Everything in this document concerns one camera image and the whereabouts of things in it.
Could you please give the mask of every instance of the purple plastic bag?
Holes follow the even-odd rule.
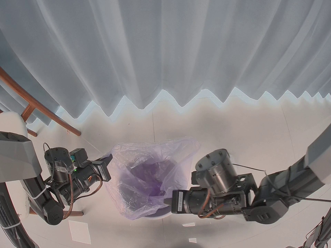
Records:
[[[106,189],[118,211],[135,220],[167,207],[174,189],[187,189],[193,155],[200,145],[194,138],[160,143],[118,143],[104,157],[112,179]]]

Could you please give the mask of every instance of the wooden bar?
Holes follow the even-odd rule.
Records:
[[[43,104],[41,104],[38,100],[36,100],[33,96],[31,96],[27,91],[25,91],[18,83],[16,83],[5,71],[0,67],[0,79],[3,80],[15,93],[24,98],[29,104],[34,106],[40,112],[44,113],[50,119],[54,120],[56,123],[60,124],[62,127],[71,131],[73,134],[77,136],[81,135],[81,132],[75,129],[73,126],[69,125],[63,119],[58,117],[48,108],[46,108]]]
[[[37,137],[37,133],[34,132],[33,130],[30,130],[29,128],[27,128],[27,133],[34,136],[34,137]]]
[[[68,211],[63,211],[63,216],[67,214]],[[30,207],[30,214],[37,215],[37,213],[34,212],[34,210]],[[70,213],[70,217],[82,217],[84,213],[82,211],[72,211]]]
[[[24,122],[27,121],[27,119],[30,117],[32,112],[34,111],[35,107],[31,104],[28,104],[25,110],[23,111],[21,117],[23,118]]]

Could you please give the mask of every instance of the curtain fold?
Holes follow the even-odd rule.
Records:
[[[0,0],[0,66],[56,111],[331,90],[331,0]],[[0,109],[25,101],[0,82]],[[29,118],[49,119],[37,111]]]

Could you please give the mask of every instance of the white cushion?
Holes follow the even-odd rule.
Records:
[[[13,111],[0,113],[0,131],[12,132],[27,137],[27,127],[22,117]],[[30,203],[20,181],[6,182],[10,198],[20,219],[29,216]]]

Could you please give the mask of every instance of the trash bag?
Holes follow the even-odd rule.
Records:
[[[194,138],[116,144],[104,157],[113,155],[106,189],[120,214],[135,220],[167,207],[174,189],[187,189],[199,147]]]

